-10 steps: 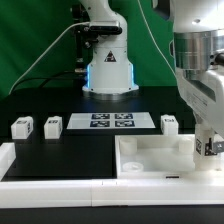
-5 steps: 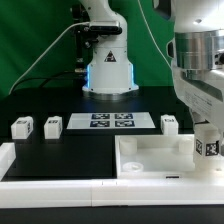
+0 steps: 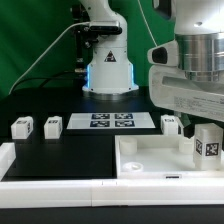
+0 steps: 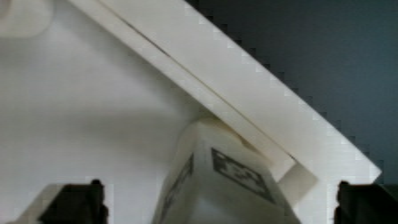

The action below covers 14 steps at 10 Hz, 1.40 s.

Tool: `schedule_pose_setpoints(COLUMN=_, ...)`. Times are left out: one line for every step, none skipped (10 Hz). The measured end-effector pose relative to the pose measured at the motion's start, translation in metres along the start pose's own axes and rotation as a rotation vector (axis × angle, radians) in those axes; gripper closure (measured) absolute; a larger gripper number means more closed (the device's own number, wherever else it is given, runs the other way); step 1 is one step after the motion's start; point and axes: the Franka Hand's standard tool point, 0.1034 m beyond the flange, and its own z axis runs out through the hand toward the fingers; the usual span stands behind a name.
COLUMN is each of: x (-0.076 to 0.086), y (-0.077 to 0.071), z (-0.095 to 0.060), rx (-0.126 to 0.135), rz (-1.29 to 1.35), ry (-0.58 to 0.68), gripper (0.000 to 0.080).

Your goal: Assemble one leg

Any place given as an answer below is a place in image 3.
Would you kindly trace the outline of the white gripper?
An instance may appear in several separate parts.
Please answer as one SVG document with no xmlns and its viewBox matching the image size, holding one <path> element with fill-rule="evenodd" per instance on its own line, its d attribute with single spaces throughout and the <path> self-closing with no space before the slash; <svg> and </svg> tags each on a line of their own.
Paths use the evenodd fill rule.
<svg viewBox="0 0 224 224">
<path fill-rule="evenodd" d="M 191 81 L 175 67 L 154 65 L 149 92 L 155 106 L 177 111 L 183 135 L 191 125 L 187 114 L 224 122 L 224 83 Z"/>
</svg>

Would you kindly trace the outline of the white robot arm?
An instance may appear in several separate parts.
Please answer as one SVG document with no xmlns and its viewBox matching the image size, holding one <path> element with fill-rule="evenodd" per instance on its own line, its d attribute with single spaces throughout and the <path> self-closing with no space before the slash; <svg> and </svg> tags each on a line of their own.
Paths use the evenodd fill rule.
<svg viewBox="0 0 224 224">
<path fill-rule="evenodd" d="M 114 100 L 137 91 L 126 20 L 108 0 L 79 2 L 89 16 L 81 31 L 93 47 L 84 94 Z M 224 123 L 224 0 L 152 0 L 152 5 L 175 22 L 174 39 L 147 52 L 153 104 Z"/>
</svg>

